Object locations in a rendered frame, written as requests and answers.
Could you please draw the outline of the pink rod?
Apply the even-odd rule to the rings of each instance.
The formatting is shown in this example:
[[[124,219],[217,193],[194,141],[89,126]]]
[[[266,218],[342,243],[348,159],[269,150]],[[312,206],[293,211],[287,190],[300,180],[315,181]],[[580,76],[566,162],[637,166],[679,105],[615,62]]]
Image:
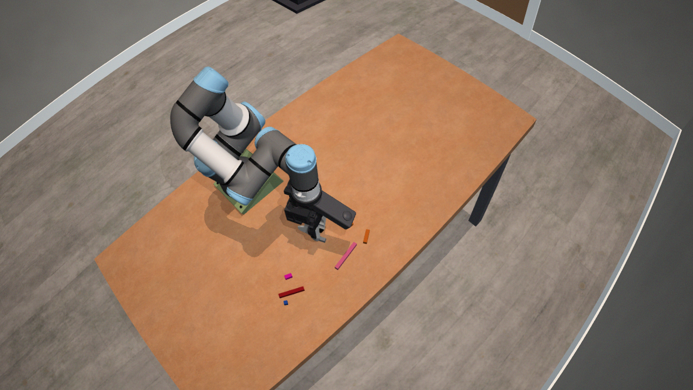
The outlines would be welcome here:
[[[335,268],[338,270],[342,264],[345,262],[345,260],[348,258],[348,256],[351,254],[353,249],[357,246],[357,243],[353,242],[353,244],[348,248],[348,250],[345,252],[343,257],[339,260],[339,262],[336,264]]]

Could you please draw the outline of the red rod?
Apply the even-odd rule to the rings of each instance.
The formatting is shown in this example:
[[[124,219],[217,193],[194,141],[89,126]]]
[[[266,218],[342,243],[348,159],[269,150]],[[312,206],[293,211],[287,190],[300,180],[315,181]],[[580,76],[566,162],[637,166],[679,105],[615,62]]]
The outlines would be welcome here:
[[[302,292],[302,291],[305,291],[305,290],[304,290],[304,287],[298,287],[298,288],[296,288],[296,289],[289,290],[289,291],[286,291],[286,292],[284,292],[284,293],[280,293],[280,294],[279,294],[279,298],[284,298],[284,297],[287,297],[287,296],[289,296],[289,295],[293,295],[293,294],[296,294],[296,293],[300,293],[300,292]]]

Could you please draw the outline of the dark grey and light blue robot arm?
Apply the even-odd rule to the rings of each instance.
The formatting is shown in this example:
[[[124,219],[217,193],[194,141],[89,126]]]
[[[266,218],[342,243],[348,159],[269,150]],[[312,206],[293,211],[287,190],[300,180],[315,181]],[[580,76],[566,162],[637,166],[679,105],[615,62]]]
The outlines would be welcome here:
[[[222,75],[205,67],[171,109],[176,143],[195,156],[197,170],[242,205],[253,200],[278,166],[289,175],[295,198],[300,202],[317,198],[320,187],[314,150],[307,144],[295,144],[274,127],[261,130],[264,117],[249,103],[234,103],[225,93],[227,87]],[[205,116],[220,124],[213,140],[199,126]],[[257,150],[252,157],[241,156],[255,137]],[[319,202],[309,207],[345,230],[356,217],[356,211],[323,191]]]

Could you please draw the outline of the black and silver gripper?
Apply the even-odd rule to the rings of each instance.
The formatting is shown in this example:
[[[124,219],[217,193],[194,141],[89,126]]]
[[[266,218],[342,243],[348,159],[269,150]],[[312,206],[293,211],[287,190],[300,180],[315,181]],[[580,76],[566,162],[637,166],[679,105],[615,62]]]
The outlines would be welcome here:
[[[315,210],[311,209],[309,206],[319,202],[322,196],[322,187],[319,183],[320,192],[317,198],[312,201],[299,201],[293,196],[292,187],[290,180],[284,189],[284,193],[289,196],[287,205],[284,209],[286,219],[298,225],[298,229],[310,235],[314,241],[319,241],[321,239],[320,233],[325,230],[326,217],[322,216]],[[288,204],[289,203],[289,204]],[[300,204],[300,205],[298,205]],[[302,206],[304,205],[304,206]],[[304,225],[301,225],[301,224]]]

